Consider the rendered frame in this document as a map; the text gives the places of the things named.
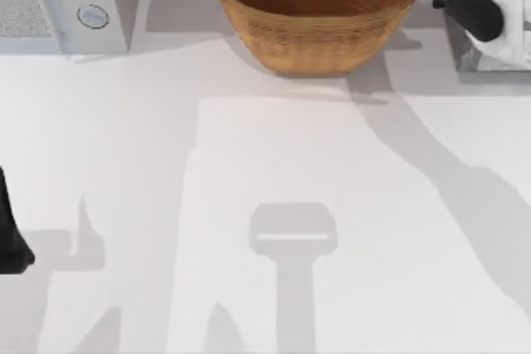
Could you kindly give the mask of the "grey speckled microwave window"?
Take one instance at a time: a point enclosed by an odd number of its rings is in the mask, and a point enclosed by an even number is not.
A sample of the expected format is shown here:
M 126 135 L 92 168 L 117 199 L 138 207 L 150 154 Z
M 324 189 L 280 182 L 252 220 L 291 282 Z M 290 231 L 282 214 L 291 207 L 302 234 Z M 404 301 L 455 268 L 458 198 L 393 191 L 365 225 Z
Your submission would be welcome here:
M 0 0 L 0 37 L 50 37 L 38 0 Z

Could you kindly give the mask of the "round grey microwave knob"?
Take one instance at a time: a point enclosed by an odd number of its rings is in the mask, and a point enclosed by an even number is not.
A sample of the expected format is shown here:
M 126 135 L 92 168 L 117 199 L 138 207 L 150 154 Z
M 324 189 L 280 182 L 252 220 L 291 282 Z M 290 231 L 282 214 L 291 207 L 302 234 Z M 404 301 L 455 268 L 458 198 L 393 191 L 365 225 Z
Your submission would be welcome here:
M 76 16 L 81 25 L 92 30 L 103 29 L 110 23 L 107 11 L 95 4 L 79 7 Z

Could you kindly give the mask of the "pale microwave oven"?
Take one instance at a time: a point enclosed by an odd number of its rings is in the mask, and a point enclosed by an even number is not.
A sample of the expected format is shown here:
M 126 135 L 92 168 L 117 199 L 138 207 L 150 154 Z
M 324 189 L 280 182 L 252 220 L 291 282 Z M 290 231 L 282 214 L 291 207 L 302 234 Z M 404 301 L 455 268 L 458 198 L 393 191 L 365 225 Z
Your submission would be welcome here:
M 129 50 L 139 0 L 38 0 L 50 37 L 0 37 L 0 55 L 108 56 Z M 110 23 L 92 30 L 81 25 L 79 7 L 98 5 Z

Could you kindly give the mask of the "brown woven basket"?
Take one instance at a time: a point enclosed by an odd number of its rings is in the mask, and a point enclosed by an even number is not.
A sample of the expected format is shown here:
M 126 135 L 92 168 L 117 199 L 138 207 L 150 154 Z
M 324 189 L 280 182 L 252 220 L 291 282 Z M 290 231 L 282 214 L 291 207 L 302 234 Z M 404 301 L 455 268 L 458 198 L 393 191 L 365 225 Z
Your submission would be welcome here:
M 248 51 L 288 76 L 347 75 L 379 52 L 416 0 L 219 0 Z

